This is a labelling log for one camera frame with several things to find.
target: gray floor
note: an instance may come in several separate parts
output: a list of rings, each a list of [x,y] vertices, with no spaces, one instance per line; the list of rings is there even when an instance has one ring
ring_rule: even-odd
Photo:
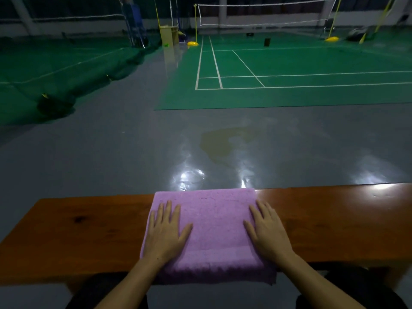
[[[45,197],[412,181],[412,104],[154,111],[165,69],[159,51],[67,118],[0,129],[0,239]],[[411,287],[409,275],[398,289],[409,306]],[[294,308],[297,295],[280,275],[272,287],[155,287],[149,304]],[[69,299],[62,285],[0,288],[2,308]]]

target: hand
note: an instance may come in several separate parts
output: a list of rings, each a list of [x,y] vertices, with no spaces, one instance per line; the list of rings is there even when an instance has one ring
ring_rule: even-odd
[[[163,207],[164,204],[161,203],[157,210],[156,221],[155,212],[150,213],[149,228],[143,249],[144,258],[157,260],[162,265],[181,253],[193,228],[191,223],[186,225],[179,236],[180,205],[176,206],[171,219],[172,202],[167,201],[164,213]]]
[[[249,206],[256,227],[246,220],[243,224],[256,250],[264,258],[282,266],[295,256],[286,230],[275,209],[261,201],[256,201],[256,204],[260,212],[254,206]]]

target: brown wooden surface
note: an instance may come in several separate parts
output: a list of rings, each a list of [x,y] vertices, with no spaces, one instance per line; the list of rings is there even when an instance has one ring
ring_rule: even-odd
[[[257,190],[308,262],[412,261],[412,184]],[[76,282],[138,260],[153,195],[41,199],[0,244],[0,284]]]

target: folded towel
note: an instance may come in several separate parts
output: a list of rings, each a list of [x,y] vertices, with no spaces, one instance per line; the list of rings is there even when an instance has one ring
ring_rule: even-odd
[[[243,220],[253,222],[248,206],[255,206],[255,190],[157,192],[150,211],[168,200],[172,209],[181,205],[180,232],[187,223],[193,223],[193,230],[182,254],[162,269],[157,283],[275,283],[276,266],[257,255],[243,226]]]

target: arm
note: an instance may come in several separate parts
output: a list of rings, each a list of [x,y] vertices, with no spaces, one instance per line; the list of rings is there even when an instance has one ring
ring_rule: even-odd
[[[296,255],[276,211],[268,203],[256,203],[260,211],[250,206],[256,227],[244,221],[253,244],[263,257],[281,268],[314,308],[365,309]]]
[[[181,253],[192,231],[192,224],[186,225],[179,236],[180,206],[175,208],[170,219],[171,205],[168,201],[164,218],[163,204],[159,206],[156,221],[155,212],[150,213],[143,258],[95,309],[136,309],[157,273]]]

